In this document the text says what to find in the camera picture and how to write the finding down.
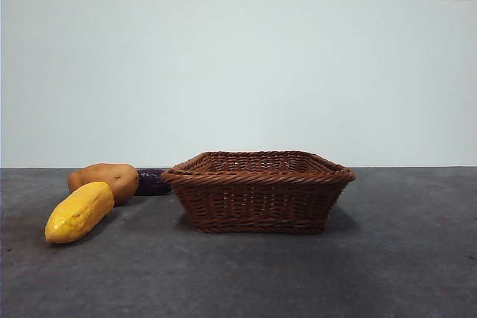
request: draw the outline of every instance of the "brown wicker basket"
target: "brown wicker basket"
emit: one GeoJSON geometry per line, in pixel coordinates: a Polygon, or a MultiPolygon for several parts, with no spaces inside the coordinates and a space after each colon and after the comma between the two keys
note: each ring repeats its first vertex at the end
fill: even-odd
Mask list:
{"type": "Polygon", "coordinates": [[[315,154],[206,152],[164,172],[199,232],[319,234],[350,169],[315,154]]]}

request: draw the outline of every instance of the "toy food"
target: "toy food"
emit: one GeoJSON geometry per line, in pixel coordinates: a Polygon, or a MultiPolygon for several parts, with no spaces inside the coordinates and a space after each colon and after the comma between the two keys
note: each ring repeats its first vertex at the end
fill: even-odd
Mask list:
{"type": "Polygon", "coordinates": [[[162,169],[138,169],[139,184],[134,195],[161,195],[171,191],[171,186],[161,179],[162,169]]]}
{"type": "Polygon", "coordinates": [[[76,241],[90,232],[113,206],[113,192],[106,182],[83,185],[54,208],[45,227],[45,239],[56,244],[76,241]]]}
{"type": "Polygon", "coordinates": [[[106,182],[113,191],[115,204],[121,205],[134,195],[138,181],[137,170],[129,164],[99,163],[71,173],[68,187],[72,193],[89,182],[106,182]]]}

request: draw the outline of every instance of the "dark gray table surface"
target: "dark gray table surface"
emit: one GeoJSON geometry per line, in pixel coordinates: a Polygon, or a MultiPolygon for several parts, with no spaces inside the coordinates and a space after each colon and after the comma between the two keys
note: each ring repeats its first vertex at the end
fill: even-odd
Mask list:
{"type": "Polygon", "coordinates": [[[362,168],[322,235],[201,234],[173,194],[52,245],[67,169],[1,171],[1,316],[477,317],[477,168],[362,168]]]}

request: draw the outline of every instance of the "basket rim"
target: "basket rim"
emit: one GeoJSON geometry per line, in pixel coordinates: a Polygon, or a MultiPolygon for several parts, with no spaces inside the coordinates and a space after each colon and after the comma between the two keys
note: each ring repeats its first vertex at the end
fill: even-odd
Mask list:
{"type": "Polygon", "coordinates": [[[343,165],[335,164],[317,154],[301,150],[274,150],[274,151],[208,151],[175,165],[162,173],[162,178],[173,184],[187,183],[189,185],[210,184],[338,184],[352,182],[356,175],[343,165]],[[189,171],[187,168],[196,165],[210,155],[247,155],[261,156],[269,154],[293,153],[308,156],[329,168],[329,171],[189,171]]]}

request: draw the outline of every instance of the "eggplant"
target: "eggplant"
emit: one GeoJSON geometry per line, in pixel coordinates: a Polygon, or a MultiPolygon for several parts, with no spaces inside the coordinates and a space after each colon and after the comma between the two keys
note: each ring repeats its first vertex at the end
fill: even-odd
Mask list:
{"type": "Polygon", "coordinates": [[[171,191],[171,186],[161,179],[162,169],[138,169],[139,184],[134,195],[162,195],[171,191]]]}

